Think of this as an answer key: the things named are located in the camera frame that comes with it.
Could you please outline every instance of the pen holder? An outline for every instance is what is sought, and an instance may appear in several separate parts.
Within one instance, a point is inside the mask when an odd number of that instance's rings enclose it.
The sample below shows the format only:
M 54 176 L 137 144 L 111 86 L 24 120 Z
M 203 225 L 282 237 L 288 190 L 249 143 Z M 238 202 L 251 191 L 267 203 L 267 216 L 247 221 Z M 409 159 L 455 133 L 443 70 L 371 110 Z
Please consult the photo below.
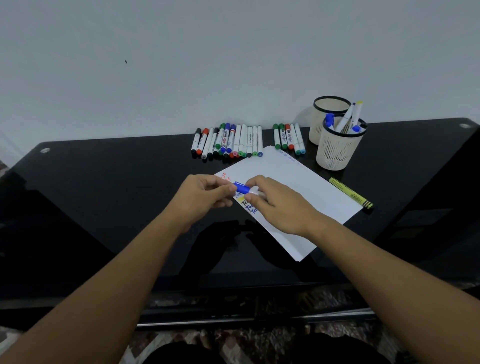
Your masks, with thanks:
M 343 114 L 336 114 L 334 125 L 336 125 Z M 367 132 L 368 127 L 358 134 L 342 134 L 327 128 L 325 120 L 322 123 L 322 132 L 320 134 L 320 142 L 318 144 L 316 161 L 320 167 L 326 170 L 342 170 L 345 168 L 352 158 L 353 152 L 357 149 L 360 140 Z
M 351 102 L 346 98 L 338 96 L 321 96 L 313 101 L 312 123 L 308 139 L 318 145 L 322 131 L 322 122 L 325 120 L 325 114 L 345 114 L 350 107 Z

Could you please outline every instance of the wall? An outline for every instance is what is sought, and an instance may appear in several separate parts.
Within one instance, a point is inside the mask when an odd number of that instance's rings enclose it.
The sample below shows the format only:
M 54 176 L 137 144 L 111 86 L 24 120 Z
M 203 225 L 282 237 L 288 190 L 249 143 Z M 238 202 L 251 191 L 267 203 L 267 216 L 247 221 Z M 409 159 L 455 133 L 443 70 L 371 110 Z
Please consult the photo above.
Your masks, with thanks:
M 0 159 L 48 140 L 271 127 L 321 95 L 363 99 L 369 122 L 480 121 L 479 13 L 477 0 L 2 0 Z

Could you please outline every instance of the yellow highlighter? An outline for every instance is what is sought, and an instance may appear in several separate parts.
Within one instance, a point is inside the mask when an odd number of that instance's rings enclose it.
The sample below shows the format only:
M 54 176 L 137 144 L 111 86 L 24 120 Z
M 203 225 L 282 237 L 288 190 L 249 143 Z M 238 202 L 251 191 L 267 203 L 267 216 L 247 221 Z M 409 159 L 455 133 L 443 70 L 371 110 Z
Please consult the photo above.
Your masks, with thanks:
M 371 203 L 369 200 L 367 200 L 365 197 L 360 196 L 358 193 L 355 191 L 349 189 L 347 186 L 345 186 L 342 182 L 336 180 L 335 178 L 330 178 L 328 180 L 333 186 L 338 188 L 340 191 L 342 191 L 344 194 L 350 196 L 353 198 L 355 201 L 357 201 L 360 205 L 362 205 L 364 208 L 367 210 L 370 210 L 373 208 L 373 203 Z

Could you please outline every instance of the red marker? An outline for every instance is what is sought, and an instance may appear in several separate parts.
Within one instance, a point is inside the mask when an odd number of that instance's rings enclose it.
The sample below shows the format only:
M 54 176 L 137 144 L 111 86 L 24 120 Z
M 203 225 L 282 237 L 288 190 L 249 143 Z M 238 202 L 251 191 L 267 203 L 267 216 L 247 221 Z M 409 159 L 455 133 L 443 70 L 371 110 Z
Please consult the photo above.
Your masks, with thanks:
M 292 131 L 290 130 L 290 124 L 285 124 L 285 133 L 287 134 L 288 148 L 293 149 L 295 146 L 293 144 L 293 137 L 292 137 Z
M 198 142 L 198 147 L 197 147 L 197 154 L 201 155 L 202 151 L 205 146 L 205 141 L 207 140 L 207 135 L 208 135 L 208 129 L 205 128 L 204 131 L 202 132 L 202 136 L 200 137 L 200 142 Z

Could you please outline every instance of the stack of paper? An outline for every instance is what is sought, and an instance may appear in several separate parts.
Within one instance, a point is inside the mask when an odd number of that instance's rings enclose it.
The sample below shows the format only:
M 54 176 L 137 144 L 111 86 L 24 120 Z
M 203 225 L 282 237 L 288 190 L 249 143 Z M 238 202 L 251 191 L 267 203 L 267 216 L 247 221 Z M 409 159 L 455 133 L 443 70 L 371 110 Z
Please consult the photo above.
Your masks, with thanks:
M 216 175 L 231 182 L 245 183 L 251 177 L 262 174 L 273 178 L 299 192 L 314 208 L 341 224 L 361 210 L 356 203 L 318 174 L 305 167 L 294 157 L 273 146 L 264 148 L 261 158 L 246 158 L 220 171 Z M 236 194 L 240 203 L 297 261 L 301 261 L 314 248 L 310 241 L 298 235 L 285 234 L 271 225 L 242 194 Z

